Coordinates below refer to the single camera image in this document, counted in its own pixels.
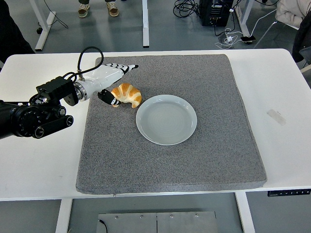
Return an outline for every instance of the ceramic plate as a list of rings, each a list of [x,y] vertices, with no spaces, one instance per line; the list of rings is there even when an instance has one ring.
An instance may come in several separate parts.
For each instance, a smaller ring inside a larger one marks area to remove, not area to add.
[[[138,109],[136,124],[140,133],[160,145],[175,145],[187,140],[197,123],[193,107],[172,95],[154,96]]]

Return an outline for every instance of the white jacket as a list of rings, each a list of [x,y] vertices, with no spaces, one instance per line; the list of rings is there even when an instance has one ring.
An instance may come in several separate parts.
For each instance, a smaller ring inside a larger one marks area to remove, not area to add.
[[[311,0],[279,0],[276,8],[276,20],[298,27],[311,9]]]

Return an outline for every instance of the person's feet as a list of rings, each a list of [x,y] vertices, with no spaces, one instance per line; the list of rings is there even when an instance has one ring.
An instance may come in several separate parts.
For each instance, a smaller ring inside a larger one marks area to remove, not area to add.
[[[118,10],[116,3],[114,1],[107,2],[107,8],[108,8],[109,14],[112,17],[116,17],[119,15],[119,10]]]
[[[84,18],[87,16],[87,10],[89,9],[89,4],[81,4],[78,10],[79,17]]]

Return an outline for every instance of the table leg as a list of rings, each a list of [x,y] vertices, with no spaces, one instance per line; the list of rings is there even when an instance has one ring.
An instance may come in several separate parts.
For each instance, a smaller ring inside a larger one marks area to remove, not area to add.
[[[238,22],[241,28],[241,32],[243,33],[243,36],[250,36],[246,22],[247,22],[247,19],[248,19],[248,16],[252,9],[253,4],[254,4],[254,0],[247,0],[245,4],[244,12],[241,11],[239,6],[237,6],[236,8],[236,11],[241,12],[241,14],[237,14],[237,15],[238,15]]]
[[[48,19],[45,19],[42,9],[38,7],[39,6],[38,0],[29,0],[29,1],[43,30],[38,40],[38,43],[35,47],[35,50],[42,51],[44,43],[48,37],[49,31],[53,24],[56,12],[50,12]]]
[[[142,0],[142,45],[149,47],[149,20],[147,0]]]
[[[58,214],[58,220],[55,233],[67,233],[71,213],[72,199],[62,199]]]
[[[251,212],[249,210],[246,192],[237,191],[235,192],[235,197],[236,197],[238,208],[239,208],[243,232],[244,233],[255,233],[255,228],[254,228]]]

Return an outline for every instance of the gray mat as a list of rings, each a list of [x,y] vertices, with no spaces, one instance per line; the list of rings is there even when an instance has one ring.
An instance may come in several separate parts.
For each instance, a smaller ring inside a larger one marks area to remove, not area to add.
[[[169,55],[106,58],[136,64],[108,89],[131,83],[143,101],[169,94],[189,102],[197,128],[186,141],[161,146],[136,127],[131,104],[113,108],[90,99],[76,187],[87,194],[249,189],[266,174],[224,55]]]

